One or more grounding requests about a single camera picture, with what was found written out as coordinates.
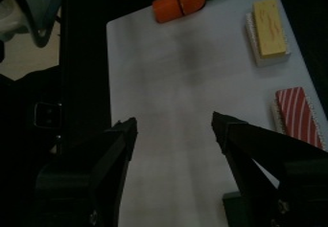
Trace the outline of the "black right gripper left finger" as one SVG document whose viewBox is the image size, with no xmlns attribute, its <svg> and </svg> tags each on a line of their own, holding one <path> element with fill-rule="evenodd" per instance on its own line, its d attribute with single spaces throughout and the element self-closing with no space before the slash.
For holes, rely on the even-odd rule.
<svg viewBox="0 0 328 227">
<path fill-rule="evenodd" d="M 136 138 L 130 118 L 46 165 L 24 227 L 118 227 Z"/>
</svg>

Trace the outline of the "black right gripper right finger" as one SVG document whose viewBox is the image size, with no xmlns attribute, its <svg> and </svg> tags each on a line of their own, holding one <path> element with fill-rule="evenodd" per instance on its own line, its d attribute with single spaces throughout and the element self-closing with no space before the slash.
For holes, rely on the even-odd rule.
<svg viewBox="0 0 328 227">
<path fill-rule="evenodd" d="M 328 152 L 224 115 L 212 127 L 239 186 L 248 227 L 328 227 Z"/>
</svg>

